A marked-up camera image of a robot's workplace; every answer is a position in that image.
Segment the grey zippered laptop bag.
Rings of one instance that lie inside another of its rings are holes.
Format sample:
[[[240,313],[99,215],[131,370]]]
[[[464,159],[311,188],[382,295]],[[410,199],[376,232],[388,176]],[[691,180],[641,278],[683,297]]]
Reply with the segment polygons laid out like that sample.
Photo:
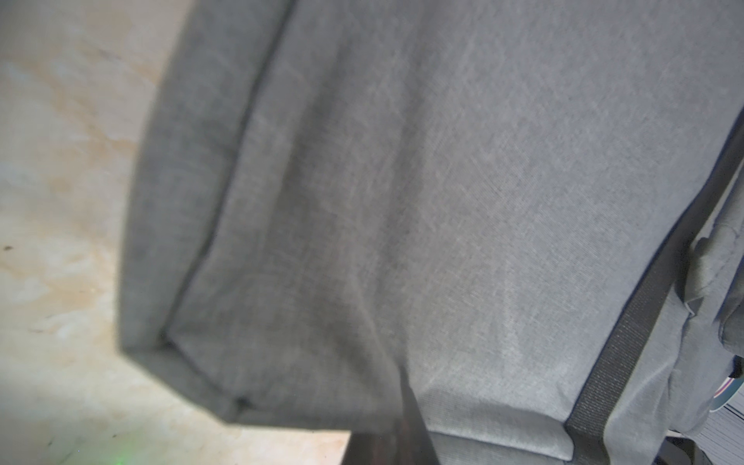
[[[650,464],[743,371],[739,1],[198,1],[118,342],[228,424]]]

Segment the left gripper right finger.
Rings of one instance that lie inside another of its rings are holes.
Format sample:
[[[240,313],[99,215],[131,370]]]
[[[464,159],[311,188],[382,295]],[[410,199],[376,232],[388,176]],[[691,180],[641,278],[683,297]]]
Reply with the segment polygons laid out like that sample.
[[[400,373],[403,413],[397,428],[397,463],[440,465],[408,375]]]

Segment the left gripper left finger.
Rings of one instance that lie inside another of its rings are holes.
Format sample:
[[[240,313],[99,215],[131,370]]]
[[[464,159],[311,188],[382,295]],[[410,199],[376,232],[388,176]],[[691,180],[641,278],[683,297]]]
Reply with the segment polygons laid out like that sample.
[[[344,451],[342,465],[393,465],[397,463],[399,438],[396,433],[353,433]]]

